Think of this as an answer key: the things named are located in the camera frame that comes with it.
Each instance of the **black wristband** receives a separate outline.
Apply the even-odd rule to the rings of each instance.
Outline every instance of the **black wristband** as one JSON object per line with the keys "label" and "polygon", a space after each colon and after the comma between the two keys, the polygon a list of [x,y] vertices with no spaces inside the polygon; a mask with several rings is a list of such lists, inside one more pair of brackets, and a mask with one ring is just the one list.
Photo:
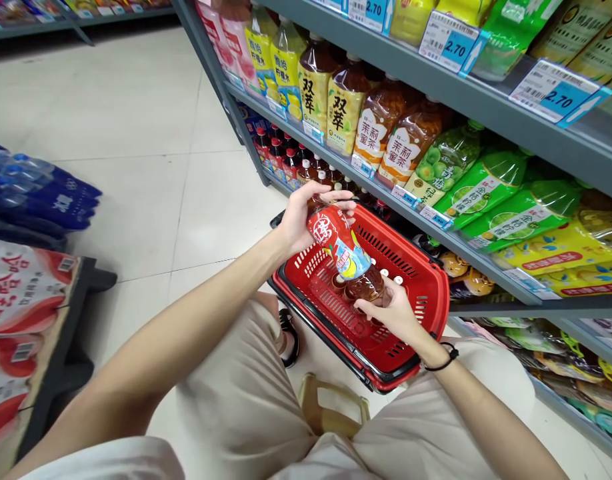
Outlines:
{"label": "black wristband", "polygon": [[441,367],[437,367],[437,368],[434,368],[434,369],[432,369],[432,368],[428,368],[428,367],[424,366],[424,368],[425,368],[426,370],[428,370],[428,371],[440,371],[440,370],[444,370],[444,368],[448,367],[448,366],[451,364],[451,362],[452,362],[453,360],[455,360],[455,359],[456,359],[456,358],[459,356],[459,350],[457,350],[457,349],[455,348],[455,346],[454,346],[452,343],[448,343],[448,342],[440,342],[440,345],[450,345],[450,346],[451,346],[451,348],[452,348],[452,350],[451,350],[451,351],[450,351],[450,353],[448,354],[448,356],[450,357],[450,358],[448,359],[448,362],[444,363],[444,364],[443,364]]}

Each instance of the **yellow label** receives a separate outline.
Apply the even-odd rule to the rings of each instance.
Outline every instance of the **yellow label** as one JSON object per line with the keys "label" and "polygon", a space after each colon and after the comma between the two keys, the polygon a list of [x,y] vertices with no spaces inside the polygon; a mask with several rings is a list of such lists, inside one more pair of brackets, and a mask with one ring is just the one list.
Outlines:
{"label": "yellow label", "polygon": [[328,82],[328,88],[326,143],[344,155],[350,155],[355,144],[359,110],[366,94],[344,90],[332,78]]}
{"label": "yellow label", "polygon": [[306,70],[299,64],[297,78],[301,90],[301,107],[304,121],[321,132],[326,132],[328,115],[328,80],[330,73],[317,73]]}

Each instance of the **black sandal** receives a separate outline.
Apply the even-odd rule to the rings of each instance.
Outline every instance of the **black sandal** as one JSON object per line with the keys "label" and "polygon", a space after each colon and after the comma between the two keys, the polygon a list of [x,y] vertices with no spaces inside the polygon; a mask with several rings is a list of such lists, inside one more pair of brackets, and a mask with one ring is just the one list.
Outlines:
{"label": "black sandal", "polygon": [[284,364],[284,368],[289,369],[296,364],[297,357],[299,356],[299,335],[293,326],[293,316],[288,308],[279,311],[279,325],[281,326],[282,331],[292,335],[295,339],[293,351],[288,357],[288,360],[281,359],[282,363]]}

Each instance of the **green beverage bottle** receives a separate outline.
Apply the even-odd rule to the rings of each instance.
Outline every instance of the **green beverage bottle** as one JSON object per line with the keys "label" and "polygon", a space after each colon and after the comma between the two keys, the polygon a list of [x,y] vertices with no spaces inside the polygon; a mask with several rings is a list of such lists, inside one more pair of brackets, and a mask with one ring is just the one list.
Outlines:
{"label": "green beverage bottle", "polygon": [[253,9],[251,18],[246,25],[246,40],[248,49],[253,58],[253,65],[257,73],[259,88],[265,96],[279,103],[279,92],[275,82],[275,67],[271,44],[277,33],[277,26],[266,8],[251,0]]}
{"label": "green beverage bottle", "polygon": [[306,41],[288,18],[280,15],[279,20],[281,23],[271,47],[275,81],[279,90],[279,104],[284,110],[288,110],[294,120],[301,121],[301,93],[297,66],[301,54],[306,50]]}
{"label": "green beverage bottle", "polygon": [[442,133],[428,148],[404,188],[432,207],[477,160],[482,130],[482,124],[468,120],[468,124]]}
{"label": "green beverage bottle", "polygon": [[490,252],[560,227],[573,216],[581,192],[566,180],[540,180],[520,188],[470,223],[463,232],[469,245]]}
{"label": "green beverage bottle", "polygon": [[482,30],[491,33],[472,74],[503,81],[519,62],[536,34],[555,12],[561,0],[499,0]]}
{"label": "green beverage bottle", "polygon": [[518,192],[532,156],[521,147],[482,156],[435,204],[435,210],[452,218],[456,229],[464,228]]}

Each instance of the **green tea bottle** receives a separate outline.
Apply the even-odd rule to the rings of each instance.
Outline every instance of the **green tea bottle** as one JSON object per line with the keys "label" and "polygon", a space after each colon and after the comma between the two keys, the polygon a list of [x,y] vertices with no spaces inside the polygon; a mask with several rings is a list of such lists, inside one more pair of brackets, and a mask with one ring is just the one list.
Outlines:
{"label": "green tea bottle", "polygon": [[442,197],[435,210],[453,219],[462,229],[519,190],[528,157],[527,150],[491,151],[475,162],[454,188]]}
{"label": "green tea bottle", "polygon": [[482,130],[482,124],[468,120],[468,124],[442,133],[428,149],[404,188],[432,207],[477,160],[479,133]]}
{"label": "green tea bottle", "polygon": [[469,244],[490,252],[509,247],[568,222],[581,192],[565,180],[540,180],[464,228]]}

